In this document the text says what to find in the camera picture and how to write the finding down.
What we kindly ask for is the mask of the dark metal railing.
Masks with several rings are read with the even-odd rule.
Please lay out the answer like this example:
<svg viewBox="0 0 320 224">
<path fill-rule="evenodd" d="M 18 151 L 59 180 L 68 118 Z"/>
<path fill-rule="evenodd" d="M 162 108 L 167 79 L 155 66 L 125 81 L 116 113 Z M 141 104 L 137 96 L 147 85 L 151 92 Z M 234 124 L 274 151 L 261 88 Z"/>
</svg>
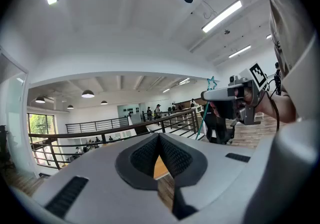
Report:
<svg viewBox="0 0 320 224">
<path fill-rule="evenodd" d="M 130 117 L 98 122 L 67 124 L 65 134 L 29 132 L 29 141 L 37 165 L 60 170 L 86 152 L 151 133 L 169 133 L 200 140 L 205 136 L 200 115 L 195 110 L 162 112 L 159 119 L 143 116 L 132 124 Z"/>
</svg>

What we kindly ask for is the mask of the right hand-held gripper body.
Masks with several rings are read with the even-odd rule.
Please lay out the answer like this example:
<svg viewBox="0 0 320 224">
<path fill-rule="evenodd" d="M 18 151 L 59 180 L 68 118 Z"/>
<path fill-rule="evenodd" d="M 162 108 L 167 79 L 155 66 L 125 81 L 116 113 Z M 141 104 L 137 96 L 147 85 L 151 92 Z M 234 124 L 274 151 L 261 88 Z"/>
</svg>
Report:
<svg viewBox="0 0 320 224">
<path fill-rule="evenodd" d="M 233 101 L 235 119 L 244 125 L 254 125 L 255 108 L 260 103 L 264 95 L 264 87 L 267 85 L 267 77 L 261 66 L 255 62 L 250 67 L 245 68 L 239 75 L 233 75 L 229 79 L 229 87 L 234 88 L 236 100 Z M 247 105 L 244 102 L 244 87 L 252 89 L 252 103 Z"/>
</svg>

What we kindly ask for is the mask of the teal star-topped wand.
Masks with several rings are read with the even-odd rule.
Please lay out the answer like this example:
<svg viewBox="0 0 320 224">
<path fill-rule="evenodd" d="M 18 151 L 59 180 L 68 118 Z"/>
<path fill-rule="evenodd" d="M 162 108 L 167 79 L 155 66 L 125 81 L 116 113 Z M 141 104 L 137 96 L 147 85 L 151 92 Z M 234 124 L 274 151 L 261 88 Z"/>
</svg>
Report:
<svg viewBox="0 0 320 224">
<path fill-rule="evenodd" d="M 207 91 L 213 91 L 213 90 L 215 89 L 215 87 L 217 86 L 217 83 L 216 83 L 216 81 L 215 81 L 214 78 L 215 78 L 215 77 L 212 76 L 211 79 L 209 79 L 209 78 L 207 79 L 207 83 L 208 83 Z M 204 109 L 204 113 L 203 113 L 203 117 L 202 117 L 202 122 L 201 122 L 201 124 L 200 124 L 200 127 L 199 127 L 199 129 L 198 129 L 197 135 L 196 135 L 196 137 L 195 137 L 195 140 L 196 140 L 196 141 L 200 140 L 199 136 L 200 136 L 200 133 L 201 133 L 201 129 L 202 129 L 203 126 L 204 126 L 205 117 L 206 117 L 206 115 L 207 115 L 209 106 L 210 106 L 210 101 L 208 101 L 208 102 L 206 103 L 206 106 L 205 106 L 205 109 Z"/>
</svg>

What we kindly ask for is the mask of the black office chair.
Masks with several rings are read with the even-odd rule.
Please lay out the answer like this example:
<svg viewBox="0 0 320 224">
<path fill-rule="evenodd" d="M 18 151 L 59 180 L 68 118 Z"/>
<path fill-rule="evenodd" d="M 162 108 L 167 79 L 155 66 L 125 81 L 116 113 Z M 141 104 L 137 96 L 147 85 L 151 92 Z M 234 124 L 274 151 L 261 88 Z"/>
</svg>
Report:
<svg viewBox="0 0 320 224">
<path fill-rule="evenodd" d="M 203 119 L 207 127 L 206 138 L 210 143 L 227 144 L 234 138 L 236 120 L 230 124 L 230 128 L 227 128 L 226 120 L 218 117 L 212 108 L 208 109 Z"/>
</svg>

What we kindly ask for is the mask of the person's right forearm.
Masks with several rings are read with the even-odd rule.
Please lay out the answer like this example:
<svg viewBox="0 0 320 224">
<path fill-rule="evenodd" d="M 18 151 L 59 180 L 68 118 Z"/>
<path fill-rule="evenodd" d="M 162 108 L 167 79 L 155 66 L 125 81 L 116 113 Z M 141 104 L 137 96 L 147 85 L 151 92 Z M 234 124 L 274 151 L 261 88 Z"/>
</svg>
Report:
<svg viewBox="0 0 320 224">
<path fill-rule="evenodd" d="M 274 94 L 271 98 L 265 93 L 255 110 L 275 119 L 278 113 L 278 119 L 283 123 L 293 123 L 297 117 L 295 106 L 287 93 Z"/>
</svg>

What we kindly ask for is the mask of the person's right hand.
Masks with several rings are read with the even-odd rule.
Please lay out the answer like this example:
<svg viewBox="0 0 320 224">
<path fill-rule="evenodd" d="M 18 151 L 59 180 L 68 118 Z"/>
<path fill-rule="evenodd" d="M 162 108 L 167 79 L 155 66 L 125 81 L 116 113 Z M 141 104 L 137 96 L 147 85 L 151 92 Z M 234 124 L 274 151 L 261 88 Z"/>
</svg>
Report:
<svg viewBox="0 0 320 224">
<path fill-rule="evenodd" d="M 252 100 L 253 100 L 253 94 L 252 94 L 252 89 L 248 88 L 248 87 L 244 87 L 243 88 L 243 100 L 247 105 L 251 105 L 252 104 Z"/>
</svg>

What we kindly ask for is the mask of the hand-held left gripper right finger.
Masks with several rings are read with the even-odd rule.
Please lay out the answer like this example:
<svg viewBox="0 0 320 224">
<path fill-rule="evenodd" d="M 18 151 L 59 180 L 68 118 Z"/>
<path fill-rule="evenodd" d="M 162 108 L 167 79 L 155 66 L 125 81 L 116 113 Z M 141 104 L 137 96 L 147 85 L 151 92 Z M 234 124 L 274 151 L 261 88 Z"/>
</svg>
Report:
<svg viewBox="0 0 320 224">
<path fill-rule="evenodd" d="M 174 180 L 172 214 L 182 220 L 208 206 L 238 177 L 253 149 L 159 134 L 159 155 Z"/>
</svg>

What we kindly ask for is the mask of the person's khaki shirt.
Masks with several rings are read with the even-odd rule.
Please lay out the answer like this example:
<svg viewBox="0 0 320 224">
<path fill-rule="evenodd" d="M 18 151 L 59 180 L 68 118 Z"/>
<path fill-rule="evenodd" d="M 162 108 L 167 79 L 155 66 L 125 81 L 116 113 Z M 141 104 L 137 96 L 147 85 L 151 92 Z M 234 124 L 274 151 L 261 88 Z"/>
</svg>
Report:
<svg viewBox="0 0 320 224">
<path fill-rule="evenodd" d="M 281 70 L 279 119 L 320 118 L 320 38 L 300 0 L 269 0 L 270 30 Z"/>
</svg>

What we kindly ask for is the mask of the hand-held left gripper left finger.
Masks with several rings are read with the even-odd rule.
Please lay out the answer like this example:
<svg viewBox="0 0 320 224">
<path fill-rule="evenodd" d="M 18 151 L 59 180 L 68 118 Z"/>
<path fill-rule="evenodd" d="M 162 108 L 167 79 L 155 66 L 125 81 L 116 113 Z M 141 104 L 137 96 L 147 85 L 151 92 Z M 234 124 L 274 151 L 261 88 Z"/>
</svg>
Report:
<svg viewBox="0 0 320 224">
<path fill-rule="evenodd" d="M 73 178 L 88 180 L 66 213 L 73 224 L 175 224 L 176 217 L 160 200 L 157 190 L 137 190 L 116 171 L 116 158 L 130 146 L 148 138 L 142 135 L 89 151 L 49 177 L 33 199 L 46 207 Z"/>
</svg>

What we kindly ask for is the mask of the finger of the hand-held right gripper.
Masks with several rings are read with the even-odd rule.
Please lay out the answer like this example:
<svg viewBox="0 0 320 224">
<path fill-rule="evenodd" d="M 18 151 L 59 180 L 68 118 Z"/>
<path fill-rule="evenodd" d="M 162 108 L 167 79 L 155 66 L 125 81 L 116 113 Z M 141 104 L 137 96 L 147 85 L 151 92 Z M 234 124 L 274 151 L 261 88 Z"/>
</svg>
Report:
<svg viewBox="0 0 320 224">
<path fill-rule="evenodd" d="M 210 105 L 220 118 L 235 119 L 236 114 L 233 101 L 211 101 Z"/>
<path fill-rule="evenodd" d="M 214 90 L 207 90 L 201 93 L 201 98 L 204 101 L 231 101 L 236 100 L 235 89 L 225 87 Z"/>
</svg>

